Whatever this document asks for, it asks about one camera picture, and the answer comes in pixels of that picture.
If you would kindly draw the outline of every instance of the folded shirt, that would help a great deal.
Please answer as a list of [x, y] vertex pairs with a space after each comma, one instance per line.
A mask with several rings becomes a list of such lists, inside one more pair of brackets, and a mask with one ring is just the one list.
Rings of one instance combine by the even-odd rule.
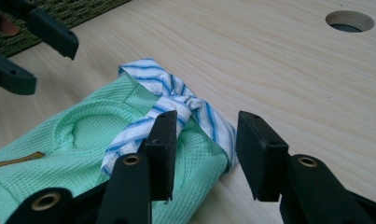
[[[154, 63], [151, 59], [138, 62]], [[134, 69], [149, 71], [149, 68]], [[133, 70], [126, 70], [120, 70], [121, 77], [79, 104], [47, 119], [0, 149], [0, 161], [36, 151], [45, 153], [45, 157], [37, 160], [0, 167], [1, 223], [6, 222], [25, 198], [41, 189], [66, 188], [75, 197], [106, 181], [107, 175], [100, 170], [109, 148], [118, 143], [116, 136], [150, 115], [163, 96], [134, 80], [128, 74]], [[174, 197], [167, 204], [152, 204], [153, 223], [188, 222], [209, 189], [235, 160], [232, 158], [235, 131], [226, 121], [225, 126], [231, 134], [229, 149], [222, 148], [194, 116], [183, 121], [177, 139]]]

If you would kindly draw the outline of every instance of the circular hole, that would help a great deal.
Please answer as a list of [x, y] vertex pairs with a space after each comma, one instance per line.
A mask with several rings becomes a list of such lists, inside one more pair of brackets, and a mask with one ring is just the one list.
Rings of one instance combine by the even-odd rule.
[[329, 13], [325, 21], [334, 29], [348, 33], [361, 33], [374, 27], [370, 16], [356, 11], [335, 11]]
[[300, 157], [299, 158], [299, 162], [305, 166], [308, 166], [308, 167], [315, 167], [317, 166], [317, 163], [315, 160], [311, 159], [311, 158], [308, 158], [308, 157]]
[[36, 199], [33, 204], [31, 205], [31, 208], [34, 211], [43, 211], [48, 208], [51, 208], [54, 204], [56, 204], [61, 198], [61, 195], [59, 192], [51, 192], [47, 193], [40, 198]]
[[135, 165], [139, 161], [140, 159], [137, 156], [130, 156], [130, 157], [124, 158], [123, 160], [124, 164], [126, 165]]

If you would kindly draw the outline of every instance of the green mat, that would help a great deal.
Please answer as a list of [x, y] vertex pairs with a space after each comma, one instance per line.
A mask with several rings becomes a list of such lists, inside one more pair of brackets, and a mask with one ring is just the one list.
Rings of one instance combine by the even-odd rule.
[[[68, 28], [88, 21], [106, 11], [118, 7], [130, 0], [38, 0], [38, 7]], [[41, 42], [36, 36], [27, 31], [26, 23], [10, 18], [20, 27], [14, 36], [0, 35], [0, 53], [6, 57], [12, 56]]]

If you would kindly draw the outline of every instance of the wooden table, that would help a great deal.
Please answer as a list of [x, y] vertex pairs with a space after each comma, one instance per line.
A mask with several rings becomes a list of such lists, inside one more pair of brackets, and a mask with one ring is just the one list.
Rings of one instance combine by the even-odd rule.
[[[337, 10], [371, 16], [358, 34], [327, 25]], [[45, 44], [11, 60], [38, 78], [36, 94], [0, 88], [0, 147], [113, 81], [118, 65], [153, 57], [237, 125], [263, 117], [289, 144], [376, 202], [376, 0], [132, 0], [73, 29], [74, 61]], [[254, 202], [238, 165], [191, 223], [281, 223]]]

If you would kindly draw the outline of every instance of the white and blue striped towel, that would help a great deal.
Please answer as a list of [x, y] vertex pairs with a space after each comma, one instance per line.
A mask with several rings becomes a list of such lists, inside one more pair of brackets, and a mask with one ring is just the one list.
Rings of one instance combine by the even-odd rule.
[[136, 152], [143, 139], [148, 137], [156, 117], [170, 110], [177, 111], [177, 136], [192, 116], [202, 130], [225, 150], [229, 159], [227, 171], [232, 168], [236, 162], [235, 129], [207, 102], [197, 98], [180, 78], [167, 73], [151, 58], [123, 64], [118, 74], [132, 76], [160, 99], [144, 117], [128, 125], [112, 141], [103, 159], [103, 173], [110, 175], [117, 158]]

